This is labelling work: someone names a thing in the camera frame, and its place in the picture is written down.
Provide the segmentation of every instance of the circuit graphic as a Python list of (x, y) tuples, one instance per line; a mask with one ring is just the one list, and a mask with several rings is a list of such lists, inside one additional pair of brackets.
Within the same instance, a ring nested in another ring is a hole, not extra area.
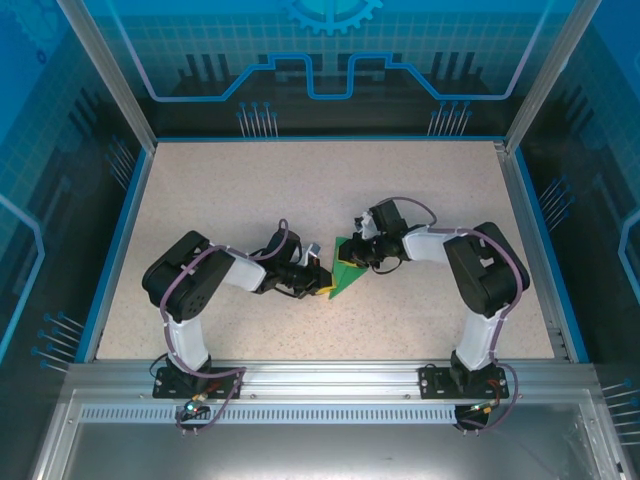
[(60, 28), (60, 16), (55, 0), (0, 0), (0, 12), (15, 16), (29, 39), (43, 49), (55, 39)]
[(289, 20), (300, 28), (311, 28), (314, 34), (336, 31), (346, 34), (350, 28), (360, 28), (362, 20), (371, 20), (373, 11), (382, 7), (381, 0), (282, 0)]

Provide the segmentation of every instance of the beige tabletop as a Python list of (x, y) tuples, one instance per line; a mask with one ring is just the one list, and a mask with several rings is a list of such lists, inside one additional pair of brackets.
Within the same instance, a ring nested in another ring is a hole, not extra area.
[[(441, 226), (495, 222), (526, 263), (491, 142), (161, 143), (98, 358), (166, 351), (141, 280), (188, 230), (250, 252), (285, 217), (303, 244), (322, 246), (331, 269), (335, 237), (351, 236), (355, 216), (394, 195), (427, 203)], [(398, 206), (409, 225), (428, 221), (417, 207)], [(408, 262), (391, 275), (365, 274), (331, 301), (222, 285), (202, 323), (214, 359), (437, 359), (461, 338), (464, 312), (449, 266)], [(553, 356), (533, 285), (508, 319), (498, 354)]]

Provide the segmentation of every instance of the blue border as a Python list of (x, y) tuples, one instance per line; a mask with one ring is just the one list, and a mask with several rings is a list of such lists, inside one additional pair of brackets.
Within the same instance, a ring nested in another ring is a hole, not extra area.
[[(118, 217), (118, 223), (116, 229), (113, 232), (113, 238), (107, 253), (107, 258), (100, 274), (100, 280), (96, 288), (96, 293), (91, 303), (89, 315), (87, 316), (87, 323), (85, 324), (80, 338), (80, 344), (76, 351), (75, 362), (84, 363), (89, 361), (87, 358), (90, 353), (95, 353), (95, 349), (98, 346), (98, 340), (102, 335), (103, 325), (98, 325), (98, 320), (101, 316), (102, 307), (108, 297), (108, 292), (115, 290), (115, 283), (119, 273), (120, 267), (124, 262), (124, 253), (131, 239), (131, 233), (133, 231), (133, 223), (138, 215), (140, 208), (140, 202), (142, 200), (142, 194), (147, 184), (149, 177), (149, 169), (151, 167), (151, 160), (153, 157), (149, 155), (144, 149), (138, 156), (136, 167), (131, 177), (131, 183), (127, 190), (124, 203), (122, 204), (122, 210)], [(96, 327), (100, 328), (100, 332), (94, 335)]]
[(453, 141), (459, 142), (473, 141), (473, 142), (503, 142), (504, 137), (500, 135), (475, 135), (469, 137), (460, 136), (431, 136), (431, 135), (358, 135), (358, 136), (333, 136), (333, 137), (158, 137), (158, 142), (167, 143), (192, 143), (192, 142), (335, 142), (335, 141), (371, 141), (371, 140), (438, 140), (438, 141)]
[(529, 170), (527, 169), (527, 165), (524, 161), (524, 156), (522, 155), (520, 147), (516, 149), (515, 153), (516, 161), (518, 162), (518, 168), (520, 169), (520, 173), (522, 174), (522, 180), (524, 181), (527, 196), (529, 197), (529, 203), (531, 204), (533, 215), (535, 217), (536, 223), (538, 224), (538, 231), (540, 232), (540, 237), (542, 238), (544, 252), (547, 255), (547, 259), (549, 260), (551, 274), (553, 275), (553, 279), (556, 284), (556, 290), (558, 292), (558, 296), (560, 297), (560, 304), (562, 305), (565, 318), (567, 319), (567, 327), (569, 328), (569, 335), (571, 336), (570, 340), (573, 343), (573, 347), (575, 348), (576, 356), (578, 357), (577, 360), (580, 363), (589, 363), (589, 355), (587, 354), (587, 349), (584, 345), (582, 334), (580, 333), (578, 320), (576, 319), (575, 312), (573, 311), (573, 306), (571, 305), (571, 300), (569, 299), (569, 292), (567, 291), (567, 286), (565, 285), (564, 279), (562, 278), (562, 272), (560, 271), (558, 258), (556, 257), (555, 250), (553, 249), (549, 231), (547, 230), (547, 227), (544, 223), (544, 217), (542, 216), (542, 210), (540, 209), (540, 204), (538, 203), (538, 197), (536, 196), (536, 192), (533, 188), (533, 182), (531, 181), (531, 176), (529, 175)]

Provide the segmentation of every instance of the glass panel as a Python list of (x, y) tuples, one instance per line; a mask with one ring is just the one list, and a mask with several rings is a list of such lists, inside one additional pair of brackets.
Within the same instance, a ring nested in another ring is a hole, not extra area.
[(506, 133), (574, 0), (87, 5), (159, 136), (460, 136)]
[(0, 465), (27, 478), (140, 145), (54, 1), (0, 2), (0, 64)]
[[(522, 144), (542, 234), (605, 387), (640, 382), (638, 21), (637, 2), (603, 1)], [(627, 387), (609, 393), (625, 394), (611, 399), (614, 413), (637, 410)], [(620, 431), (636, 430), (631, 421)]]

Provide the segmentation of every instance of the green paper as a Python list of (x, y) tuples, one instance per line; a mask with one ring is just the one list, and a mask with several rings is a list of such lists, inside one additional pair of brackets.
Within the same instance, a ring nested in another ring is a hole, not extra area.
[(338, 260), (338, 248), (347, 240), (349, 239), (345, 237), (336, 237), (336, 248), (333, 255), (333, 278), (336, 282), (336, 288), (329, 293), (329, 300), (342, 292), (368, 270), (368, 268), (351, 267)]

